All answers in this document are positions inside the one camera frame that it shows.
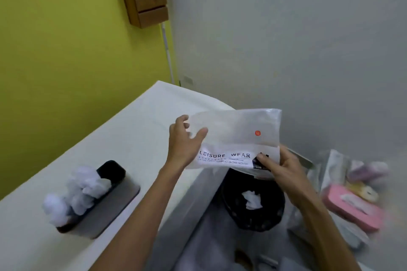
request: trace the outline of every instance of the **right hand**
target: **right hand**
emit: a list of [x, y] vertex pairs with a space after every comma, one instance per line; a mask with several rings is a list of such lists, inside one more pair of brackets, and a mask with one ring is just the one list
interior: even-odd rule
[[257, 155], [257, 159], [272, 172], [275, 181], [297, 208], [307, 207], [308, 203], [318, 205], [322, 203], [300, 161], [286, 146], [280, 145], [281, 165], [262, 153]]

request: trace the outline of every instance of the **hand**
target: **hand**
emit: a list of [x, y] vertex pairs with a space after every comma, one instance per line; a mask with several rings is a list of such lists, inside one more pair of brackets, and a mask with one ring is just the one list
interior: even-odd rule
[[300, 161], [286, 146], [280, 145], [281, 165], [262, 153], [257, 155], [257, 159], [272, 172], [274, 179], [282, 190], [287, 193], [293, 205], [302, 209], [307, 207], [308, 203], [322, 203], [308, 180]]
[[192, 162], [208, 133], [208, 129], [204, 127], [198, 131], [194, 138], [190, 138], [190, 133], [186, 131], [189, 128], [189, 123], [184, 123], [186, 120], [188, 120], [188, 115], [182, 115], [176, 119], [176, 123], [170, 125], [168, 156], [165, 166], [177, 171], [182, 171]]

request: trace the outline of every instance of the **clear plastic packaging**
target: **clear plastic packaging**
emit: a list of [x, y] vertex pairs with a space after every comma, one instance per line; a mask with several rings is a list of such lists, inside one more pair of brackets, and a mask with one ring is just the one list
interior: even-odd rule
[[242, 109], [208, 111], [189, 118], [195, 135], [207, 127], [208, 134], [189, 169], [230, 167], [261, 179], [273, 175], [257, 161], [262, 152], [280, 162], [281, 110]]

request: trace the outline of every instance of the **white wall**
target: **white wall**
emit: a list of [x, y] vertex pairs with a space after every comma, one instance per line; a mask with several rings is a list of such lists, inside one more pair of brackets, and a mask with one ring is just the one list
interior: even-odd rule
[[281, 140], [385, 158], [407, 140], [407, 0], [169, 0], [181, 84], [283, 109]]

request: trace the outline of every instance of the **trash bin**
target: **trash bin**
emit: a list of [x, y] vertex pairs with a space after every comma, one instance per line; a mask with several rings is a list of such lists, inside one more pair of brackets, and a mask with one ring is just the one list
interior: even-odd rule
[[[242, 193], [260, 194], [262, 208], [246, 209]], [[221, 185], [225, 207], [237, 226], [246, 230], [264, 232], [281, 222], [284, 213], [284, 193], [274, 180], [258, 180], [253, 176], [229, 169]]]

